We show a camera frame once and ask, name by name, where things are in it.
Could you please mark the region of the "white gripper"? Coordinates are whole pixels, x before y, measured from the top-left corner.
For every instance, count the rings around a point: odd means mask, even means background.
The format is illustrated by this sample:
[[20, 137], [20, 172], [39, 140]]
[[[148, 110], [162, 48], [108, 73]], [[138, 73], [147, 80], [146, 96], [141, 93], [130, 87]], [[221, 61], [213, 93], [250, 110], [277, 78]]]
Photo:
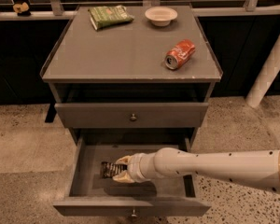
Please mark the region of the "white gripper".
[[119, 183], [142, 183], [149, 181], [147, 177], [147, 166], [149, 164], [150, 157], [145, 153], [137, 153], [132, 156], [127, 155], [116, 160], [116, 164], [127, 165], [127, 172], [123, 171], [118, 175], [112, 177], [112, 179]]

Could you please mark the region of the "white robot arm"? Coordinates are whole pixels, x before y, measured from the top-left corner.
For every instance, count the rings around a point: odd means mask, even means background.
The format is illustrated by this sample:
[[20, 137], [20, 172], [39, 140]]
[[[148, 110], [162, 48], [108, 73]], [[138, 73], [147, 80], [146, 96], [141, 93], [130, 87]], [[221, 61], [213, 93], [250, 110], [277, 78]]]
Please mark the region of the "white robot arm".
[[[245, 98], [248, 105], [256, 107], [260, 104], [279, 71], [280, 35]], [[193, 154], [166, 147], [150, 154], [125, 156], [116, 163], [127, 166], [125, 171], [113, 177], [121, 183], [141, 183], [196, 173], [280, 194], [280, 150]]]

